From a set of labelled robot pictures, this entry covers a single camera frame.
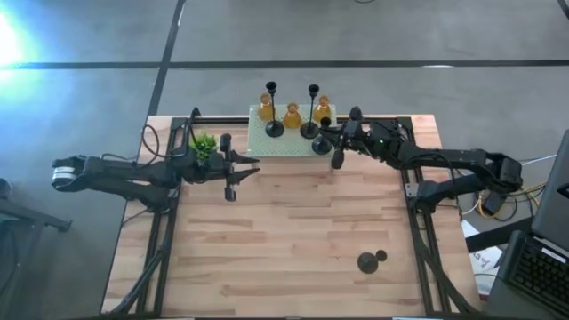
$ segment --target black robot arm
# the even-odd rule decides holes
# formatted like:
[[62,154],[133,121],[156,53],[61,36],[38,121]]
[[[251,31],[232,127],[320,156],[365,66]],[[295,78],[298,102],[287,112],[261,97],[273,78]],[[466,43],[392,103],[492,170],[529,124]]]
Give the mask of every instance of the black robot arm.
[[371,122],[369,131],[362,128],[364,120],[358,107],[353,107],[349,120],[341,127],[323,127],[320,133],[335,147],[332,168],[340,169],[344,149],[368,155],[398,170],[422,166],[463,169],[473,174],[445,182],[423,181],[412,190],[413,204],[418,212],[432,213],[447,197],[490,189],[499,193],[519,190],[523,181],[522,165],[503,154],[482,149],[451,150],[420,148],[409,142],[397,121]]
[[233,187],[259,169],[235,172],[233,164],[253,164],[259,160],[240,156],[231,150],[229,134],[221,136],[220,149],[223,154],[213,152],[204,164],[198,162],[196,151],[187,146],[173,150],[172,154],[177,156],[168,156],[164,161],[152,164],[105,160],[96,156],[71,156],[53,162],[52,185],[61,192],[92,189],[119,195],[127,200],[138,199],[151,211],[160,212],[169,208],[170,191],[177,188],[182,179],[187,183],[226,180],[225,198],[235,201]]

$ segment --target white pegboard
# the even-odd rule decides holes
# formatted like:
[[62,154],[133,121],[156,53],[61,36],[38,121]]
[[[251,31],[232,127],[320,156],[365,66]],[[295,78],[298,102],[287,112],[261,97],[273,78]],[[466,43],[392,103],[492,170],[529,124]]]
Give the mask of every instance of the white pegboard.
[[[312,139],[304,139],[301,129],[284,128],[282,136],[271,138],[265,133],[267,123],[259,119],[259,105],[249,106],[249,132],[247,135],[248,156],[319,156],[312,150]],[[336,125],[336,107],[330,105],[332,126]],[[275,119],[283,121],[286,115],[286,105],[275,105]],[[309,120],[310,105],[299,105],[302,122]]]

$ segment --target keyboard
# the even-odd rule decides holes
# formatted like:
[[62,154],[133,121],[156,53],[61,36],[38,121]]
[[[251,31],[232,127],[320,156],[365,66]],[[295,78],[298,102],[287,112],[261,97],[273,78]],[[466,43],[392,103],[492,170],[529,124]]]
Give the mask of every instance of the keyboard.
[[569,316],[568,259],[520,231],[512,240],[499,277],[544,307]]

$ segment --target wooden tabletop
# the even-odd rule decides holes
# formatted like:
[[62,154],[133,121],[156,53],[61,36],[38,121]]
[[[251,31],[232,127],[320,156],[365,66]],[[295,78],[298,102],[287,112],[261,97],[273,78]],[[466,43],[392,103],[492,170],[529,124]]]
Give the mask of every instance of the wooden tabletop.
[[[435,117],[411,117],[417,144],[440,148]],[[161,153],[171,119],[148,119],[159,132]],[[218,138],[231,133],[233,148],[246,153],[246,125],[200,128]],[[143,148],[140,160],[149,158]],[[423,316],[399,172],[353,152],[341,170],[329,168],[328,158],[261,159],[260,172],[236,187],[234,203],[224,199],[224,181],[184,184],[162,315]],[[446,170],[423,171],[425,179],[448,179]],[[142,209],[131,202],[124,218]],[[146,213],[122,229],[103,311],[116,306],[140,275],[151,221]],[[433,221],[446,274],[479,307],[456,210],[439,207]],[[357,256],[378,250],[388,259],[374,274],[361,273]]]

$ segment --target green plant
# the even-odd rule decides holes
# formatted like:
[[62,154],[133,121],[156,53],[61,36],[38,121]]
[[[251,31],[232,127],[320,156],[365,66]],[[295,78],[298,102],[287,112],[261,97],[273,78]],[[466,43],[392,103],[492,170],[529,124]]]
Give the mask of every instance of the green plant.
[[197,160],[200,163],[205,163],[210,154],[217,148],[215,137],[208,135],[205,130],[202,130],[195,139],[192,139],[189,145],[196,151]]

